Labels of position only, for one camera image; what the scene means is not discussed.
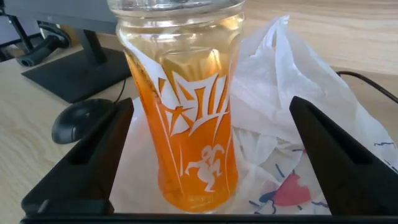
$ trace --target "white figure graphic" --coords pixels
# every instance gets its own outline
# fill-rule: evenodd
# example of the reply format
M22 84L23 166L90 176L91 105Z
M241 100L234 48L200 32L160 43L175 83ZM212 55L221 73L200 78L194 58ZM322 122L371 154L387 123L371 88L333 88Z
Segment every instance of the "white figure graphic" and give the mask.
M201 160L198 162L190 162L187 169L185 169L185 173L189 175L189 170L191 168L199 168L198 178L204 183L207 183L205 188L207 192L214 192L214 190L211 189L216 182L214 173L216 173L217 177L221 175L220 160L217 159L214 161L217 151L221 151L224 154L224 149L219 144L213 149L210 146L206 146L201 151Z

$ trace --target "black cable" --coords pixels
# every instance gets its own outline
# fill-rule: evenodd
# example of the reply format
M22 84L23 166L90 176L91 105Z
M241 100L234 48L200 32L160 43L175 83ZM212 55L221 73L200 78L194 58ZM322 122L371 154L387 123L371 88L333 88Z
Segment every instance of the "black cable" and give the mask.
M113 102L114 104L119 103L120 97L122 97L125 86L126 86L126 80L124 80L122 90L120 91L118 98L115 100L115 102Z
M384 94L386 97L390 98L392 101L398 103L398 98L396 96L394 96L392 93L387 91L385 88L383 88L379 84L375 83L371 79L369 79L369 78L367 78L367 77L365 77L365 76L363 76L361 74L358 74L356 72L340 71L340 72L337 72L337 75L339 75L339 76L341 76L341 75L351 75L352 77L356 77L356 78L366 82L367 84L373 86L373 88L379 90L382 94Z

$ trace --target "black holder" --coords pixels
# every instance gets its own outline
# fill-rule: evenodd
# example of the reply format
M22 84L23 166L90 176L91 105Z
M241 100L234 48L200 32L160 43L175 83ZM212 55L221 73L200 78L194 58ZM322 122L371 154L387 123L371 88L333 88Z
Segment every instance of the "black holder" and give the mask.
M310 102L294 97L290 111L332 216L113 213L109 195L134 112L126 99L25 196L21 223L398 223L398 174Z
M83 50L22 73L68 103L76 103L130 77L123 52L103 49L93 31L75 30Z

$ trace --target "red heart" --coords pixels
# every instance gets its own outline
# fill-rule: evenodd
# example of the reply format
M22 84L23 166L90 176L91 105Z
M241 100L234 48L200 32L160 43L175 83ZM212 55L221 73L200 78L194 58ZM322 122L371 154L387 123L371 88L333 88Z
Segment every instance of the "red heart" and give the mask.
M299 185L300 176L290 174L274 195L275 205L281 207L301 205L311 200L310 190L307 186Z

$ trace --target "glass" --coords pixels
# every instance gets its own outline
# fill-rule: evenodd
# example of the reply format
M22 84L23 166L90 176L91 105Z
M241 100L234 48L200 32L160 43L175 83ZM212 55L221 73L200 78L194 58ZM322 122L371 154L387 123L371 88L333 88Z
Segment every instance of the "glass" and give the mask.
M214 211L238 183L229 88L243 0L108 2L154 140L163 196L187 212Z

